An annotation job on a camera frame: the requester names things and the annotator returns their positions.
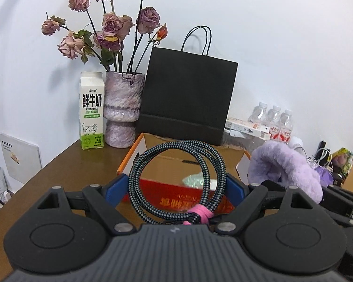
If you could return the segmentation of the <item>clear plastic bag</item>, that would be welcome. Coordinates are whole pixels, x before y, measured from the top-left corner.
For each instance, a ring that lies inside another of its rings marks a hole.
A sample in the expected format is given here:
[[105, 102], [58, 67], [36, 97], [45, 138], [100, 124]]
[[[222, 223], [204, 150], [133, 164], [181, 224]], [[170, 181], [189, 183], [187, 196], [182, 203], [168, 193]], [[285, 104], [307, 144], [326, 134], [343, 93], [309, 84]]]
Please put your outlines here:
[[202, 189], [204, 185], [203, 173], [191, 174], [182, 180], [186, 187]]

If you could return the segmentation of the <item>red cardboard fruit box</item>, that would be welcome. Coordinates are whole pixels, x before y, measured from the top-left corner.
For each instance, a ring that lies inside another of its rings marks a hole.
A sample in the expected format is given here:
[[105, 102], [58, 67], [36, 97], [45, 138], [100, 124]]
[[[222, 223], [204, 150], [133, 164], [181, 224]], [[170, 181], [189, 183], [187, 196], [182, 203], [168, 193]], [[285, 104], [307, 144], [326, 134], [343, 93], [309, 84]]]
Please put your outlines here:
[[[149, 148], [172, 139], [154, 136], [152, 134], [140, 134], [132, 145], [117, 174], [127, 174], [135, 161]], [[214, 146], [221, 154], [226, 164], [227, 173], [239, 179], [245, 185], [248, 184], [247, 171], [251, 155], [242, 149], [229, 148], [228, 146]], [[156, 156], [141, 174], [140, 188], [144, 197], [156, 208], [171, 212], [184, 212], [200, 201], [202, 189], [186, 187], [182, 180], [201, 172], [196, 159], [180, 150], [167, 150]], [[226, 214], [235, 207], [223, 197], [215, 214]]]

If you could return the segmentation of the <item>flat white orange carton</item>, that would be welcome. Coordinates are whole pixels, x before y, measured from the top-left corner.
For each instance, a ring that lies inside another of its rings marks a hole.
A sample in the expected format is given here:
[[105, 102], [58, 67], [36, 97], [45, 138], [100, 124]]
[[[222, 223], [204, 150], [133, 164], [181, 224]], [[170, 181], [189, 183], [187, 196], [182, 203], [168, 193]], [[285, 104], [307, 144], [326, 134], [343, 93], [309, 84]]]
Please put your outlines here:
[[271, 138], [269, 127], [236, 118], [228, 118], [226, 120], [225, 131], [232, 137], [244, 139], [259, 138], [269, 140]]

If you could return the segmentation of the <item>purple tissue packet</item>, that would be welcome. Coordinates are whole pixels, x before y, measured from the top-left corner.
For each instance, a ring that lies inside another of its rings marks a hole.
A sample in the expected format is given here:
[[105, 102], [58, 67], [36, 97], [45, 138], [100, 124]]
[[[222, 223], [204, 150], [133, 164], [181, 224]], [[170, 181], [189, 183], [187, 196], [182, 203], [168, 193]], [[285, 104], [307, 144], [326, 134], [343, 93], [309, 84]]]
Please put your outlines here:
[[322, 187], [328, 187], [329, 185], [333, 185], [333, 176], [329, 170], [319, 165], [317, 166], [317, 168], [315, 168], [315, 171], [319, 174], [319, 183]]

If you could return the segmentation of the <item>white green milk carton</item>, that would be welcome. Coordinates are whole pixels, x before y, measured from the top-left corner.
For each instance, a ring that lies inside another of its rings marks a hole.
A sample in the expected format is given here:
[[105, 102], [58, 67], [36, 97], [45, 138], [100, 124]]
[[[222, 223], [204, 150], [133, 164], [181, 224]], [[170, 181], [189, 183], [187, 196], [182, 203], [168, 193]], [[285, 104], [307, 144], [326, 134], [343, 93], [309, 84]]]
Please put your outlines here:
[[83, 150], [104, 147], [104, 80], [101, 72], [81, 72], [79, 133]]

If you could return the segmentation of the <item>small white desk fan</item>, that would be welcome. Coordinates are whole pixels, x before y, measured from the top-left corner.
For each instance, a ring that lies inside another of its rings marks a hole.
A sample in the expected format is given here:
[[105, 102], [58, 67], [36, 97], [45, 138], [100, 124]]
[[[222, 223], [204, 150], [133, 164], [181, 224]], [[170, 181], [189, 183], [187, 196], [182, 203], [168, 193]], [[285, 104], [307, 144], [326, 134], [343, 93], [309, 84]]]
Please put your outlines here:
[[307, 158], [307, 153], [304, 148], [303, 141], [296, 136], [292, 136], [289, 139], [288, 146], [292, 149], [298, 152], [299, 154], [303, 155], [305, 158]]

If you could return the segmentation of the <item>clear water bottle right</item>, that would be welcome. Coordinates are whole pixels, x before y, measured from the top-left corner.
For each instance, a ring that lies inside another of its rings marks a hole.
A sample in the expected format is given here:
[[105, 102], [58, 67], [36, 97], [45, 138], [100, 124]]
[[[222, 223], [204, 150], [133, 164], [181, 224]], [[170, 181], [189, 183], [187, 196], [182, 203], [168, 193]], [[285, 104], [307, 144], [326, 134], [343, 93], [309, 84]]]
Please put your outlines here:
[[289, 142], [293, 131], [292, 115], [293, 112], [291, 110], [285, 110], [284, 113], [281, 114], [279, 120], [279, 141], [285, 143]]

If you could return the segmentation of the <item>clear water bottle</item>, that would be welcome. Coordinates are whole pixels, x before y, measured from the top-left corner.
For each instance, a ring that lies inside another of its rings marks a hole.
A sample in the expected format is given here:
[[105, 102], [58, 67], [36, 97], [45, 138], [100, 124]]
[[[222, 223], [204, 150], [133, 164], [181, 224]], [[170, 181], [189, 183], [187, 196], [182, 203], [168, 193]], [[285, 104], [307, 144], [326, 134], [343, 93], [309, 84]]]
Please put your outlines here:
[[260, 124], [266, 119], [268, 104], [259, 102], [259, 104], [253, 109], [248, 121], [254, 124]]
[[289, 142], [293, 131], [292, 115], [293, 112], [291, 110], [285, 110], [284, 113], [281, 114], [279, 120], [279, 141], [285, 143]]
[[269, 127], [269, 133], [272, 139], [276, 139], [280, 131], [281, 108], [273, 105], [266, 115], [266, 123]]

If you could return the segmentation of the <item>clear water bottle left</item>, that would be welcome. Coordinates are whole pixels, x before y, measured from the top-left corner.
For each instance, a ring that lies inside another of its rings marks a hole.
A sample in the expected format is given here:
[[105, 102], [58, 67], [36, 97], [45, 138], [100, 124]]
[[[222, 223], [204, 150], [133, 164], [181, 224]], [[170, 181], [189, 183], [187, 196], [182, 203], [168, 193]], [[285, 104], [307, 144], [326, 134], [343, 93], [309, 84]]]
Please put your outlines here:
[[260, 124], [266, 119], [268, 104], [259, 102], [259, 104], [253, 109], [248, 121], [254, 124]]

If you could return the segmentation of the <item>clear water bottle middle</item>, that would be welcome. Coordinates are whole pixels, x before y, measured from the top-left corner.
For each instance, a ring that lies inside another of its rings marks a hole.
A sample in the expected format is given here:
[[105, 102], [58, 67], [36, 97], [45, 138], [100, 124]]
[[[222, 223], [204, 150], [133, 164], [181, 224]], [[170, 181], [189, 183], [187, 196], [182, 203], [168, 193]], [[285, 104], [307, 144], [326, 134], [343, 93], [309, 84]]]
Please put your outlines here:
[[269, 127], [269, 133], [272, 139], [276, 139], [280, 131], [281, 108], [273, 105], [266, 115], [266, 123]]

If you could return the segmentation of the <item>white flat board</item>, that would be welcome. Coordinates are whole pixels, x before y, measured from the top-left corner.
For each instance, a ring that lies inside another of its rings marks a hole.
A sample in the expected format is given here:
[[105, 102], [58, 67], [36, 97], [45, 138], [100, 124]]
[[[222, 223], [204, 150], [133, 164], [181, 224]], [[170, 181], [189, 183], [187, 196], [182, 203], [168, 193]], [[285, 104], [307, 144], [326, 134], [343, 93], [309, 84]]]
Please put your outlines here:
[[39, 147], [15, 137], [0, 133], [0, 143], [9, 176], [27, 183], [41, 169]]

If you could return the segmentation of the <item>purple marbled vase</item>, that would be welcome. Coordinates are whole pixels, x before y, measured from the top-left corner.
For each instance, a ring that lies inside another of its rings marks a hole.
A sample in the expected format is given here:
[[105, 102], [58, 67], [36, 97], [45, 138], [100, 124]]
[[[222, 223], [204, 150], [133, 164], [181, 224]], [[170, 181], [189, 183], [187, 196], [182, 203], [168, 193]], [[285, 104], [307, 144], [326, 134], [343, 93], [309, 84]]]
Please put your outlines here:
[[107, 145], [128, 148], [134, 143], [144, 81], [145, 75], [141, 73], [106, 73], [103, 115]]

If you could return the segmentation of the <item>black paper shopping bag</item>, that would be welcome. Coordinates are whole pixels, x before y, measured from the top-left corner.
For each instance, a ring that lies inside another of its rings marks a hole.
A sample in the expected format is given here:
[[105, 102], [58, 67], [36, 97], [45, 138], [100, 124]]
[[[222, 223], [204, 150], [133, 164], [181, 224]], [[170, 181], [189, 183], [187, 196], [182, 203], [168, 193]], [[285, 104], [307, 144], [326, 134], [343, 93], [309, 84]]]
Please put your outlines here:
[[142, 93], [138, 134], [195, 139], [218, 146], [228, 115], [238, 64], [208, 55], [153, 48]]

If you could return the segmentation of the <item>dried pink rose bouquet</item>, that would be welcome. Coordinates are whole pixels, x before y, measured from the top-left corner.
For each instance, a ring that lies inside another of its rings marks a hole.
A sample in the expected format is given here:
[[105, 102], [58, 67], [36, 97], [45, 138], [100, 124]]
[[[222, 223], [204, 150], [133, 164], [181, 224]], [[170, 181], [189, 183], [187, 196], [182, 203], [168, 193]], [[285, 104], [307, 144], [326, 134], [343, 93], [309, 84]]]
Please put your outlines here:
[[168, 35], [167, 25], [160, 23], [160, 14], [151, 6], [144, 7], [143, 0], [136, 18], [116, 14], [114, 0], [69, 0], [68, 7], [73, 12], [86, 13], [91, 30], [84, 27], [73, 31], [66, 19], [47, 15], [42, 34], [52, 36], [66, 30], [58, 51], [68, 59], [79, 57], [84, 64], [95, 57], [107, 71], [135, 73], [139, 66], [134, 65], [134, 58], [143, 38], [148, 38], [146, 52]]

